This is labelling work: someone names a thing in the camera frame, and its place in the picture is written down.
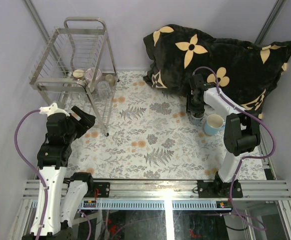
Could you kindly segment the blue textured square mug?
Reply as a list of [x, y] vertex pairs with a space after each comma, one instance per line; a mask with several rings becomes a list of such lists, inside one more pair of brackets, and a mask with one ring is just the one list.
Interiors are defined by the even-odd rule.
[[199, 114], [197, 112], [191, 112], [189, 114], [189, 120], [192, 125], [199, 125], [204, 118], [204, 114]]

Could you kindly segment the light blue ceramic mug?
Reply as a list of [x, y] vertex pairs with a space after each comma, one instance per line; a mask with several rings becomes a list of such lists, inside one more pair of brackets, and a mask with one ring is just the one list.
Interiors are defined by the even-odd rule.
[[203, 130], [206, 135], [216, 135], [220, 130], [224, 129], [226, 125], [225, 120], [218, 114], [211, 114], [206, 118], [203, 125]]

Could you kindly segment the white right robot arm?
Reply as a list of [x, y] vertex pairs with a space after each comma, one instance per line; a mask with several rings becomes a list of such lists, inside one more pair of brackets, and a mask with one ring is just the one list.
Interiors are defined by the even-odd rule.
[[242, 165], [242, 158], [261, 142], [260, 124], [254, 115], [248, 115], [242, 107], [223, 95], [214, 82], [205, 82], [201, 74], [192, 75], [188, 82], [186, 111], [191, 118], [201, 120], [205, 114], [205, 106], [211, 106], [216, 114], [206, 118], [205, 133], [212, 136], [219, 130], [224, 130], [223, 143], [226, 148], [225, 158], [214, 180], [197, 182], [198, 196], [229, 198], [234, 194], [236, 198], [242, 198], [237, 174]]

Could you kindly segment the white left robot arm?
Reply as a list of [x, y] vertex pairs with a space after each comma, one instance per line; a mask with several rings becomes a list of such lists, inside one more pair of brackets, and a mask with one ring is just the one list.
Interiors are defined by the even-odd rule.
[[73, 106], [76, 119], [71, 113], [58, 107], [56, 103], [41, 107], [37, 113], [47, 116], [45, 140], [37, 153], [37, 166], [27, 159], [40, 180], [37, 207], [30, 232], [24, 240], [72, 240], [73, 220], [84, 197], [94, 194], [95, 185], [92, 174], [76, 172], [64, 199], [62, 187], [72, 153], [71, 144], [81, 138], [95, 124], [95, 116], [77, 106]]

